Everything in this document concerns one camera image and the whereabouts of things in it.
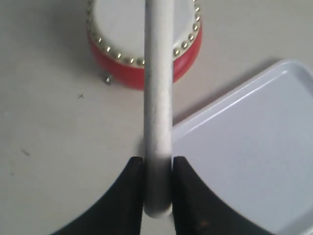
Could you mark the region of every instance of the white plastic tray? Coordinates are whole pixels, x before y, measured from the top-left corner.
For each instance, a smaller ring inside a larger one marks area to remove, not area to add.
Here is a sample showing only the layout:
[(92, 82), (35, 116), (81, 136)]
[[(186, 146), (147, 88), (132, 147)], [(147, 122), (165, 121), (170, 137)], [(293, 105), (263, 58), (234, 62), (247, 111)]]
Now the white plastic tray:
[(174, 156), (222, 200), (278, 235), (313, 227), (313, 74), (282, 61), (173, 132)]

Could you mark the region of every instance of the small drum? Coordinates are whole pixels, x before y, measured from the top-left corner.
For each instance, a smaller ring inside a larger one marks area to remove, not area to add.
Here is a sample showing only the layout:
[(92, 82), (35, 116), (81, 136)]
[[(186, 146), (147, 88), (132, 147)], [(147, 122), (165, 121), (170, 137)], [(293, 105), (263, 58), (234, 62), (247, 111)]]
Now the small drum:
[[(89, 0), (87, 32), (100, 66), (135, 89), (144, 88), (144, 0)], [(175, 0), (174, 82), (194, 63), (201, 46), (197, 0)]]

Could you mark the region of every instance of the white table surface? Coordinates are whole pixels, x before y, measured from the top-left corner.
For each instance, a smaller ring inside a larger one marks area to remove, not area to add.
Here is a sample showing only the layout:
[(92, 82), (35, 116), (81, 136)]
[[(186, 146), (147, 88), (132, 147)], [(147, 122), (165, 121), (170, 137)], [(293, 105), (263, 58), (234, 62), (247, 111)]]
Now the white table surface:
[[(0, 0), (1, 235), (67, 224), (138, 154), (143, 93), (101, 81), (84, 6)], [(174, 85), (175, 121), (280, 58), (313, 67), (312, 8), (311, 0), (203, 0), (203, 45)], [(174, 235), (174, 225), (144, 216), (141, 234)]]

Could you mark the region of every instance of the red drum body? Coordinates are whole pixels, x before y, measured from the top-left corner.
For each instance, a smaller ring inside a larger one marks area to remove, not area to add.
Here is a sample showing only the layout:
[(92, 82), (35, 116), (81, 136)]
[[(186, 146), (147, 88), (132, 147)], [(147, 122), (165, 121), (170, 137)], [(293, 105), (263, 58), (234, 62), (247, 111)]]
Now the red drum body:
[[(116, 80), (144, 89), (143, 0), (90, 0), (87, 35), (98, 64)], [(174, 82), (193, 65), (202, 39), (200, 7), (196, 0), (175, 0)]]

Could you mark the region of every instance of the white stick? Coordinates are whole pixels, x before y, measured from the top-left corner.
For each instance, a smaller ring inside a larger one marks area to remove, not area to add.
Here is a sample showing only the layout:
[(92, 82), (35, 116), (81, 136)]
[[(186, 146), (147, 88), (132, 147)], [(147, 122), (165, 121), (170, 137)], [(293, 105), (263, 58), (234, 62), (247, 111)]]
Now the white stick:
[(145, 212), (171, 212), (174, 0), (146, 0), (144, 139)]

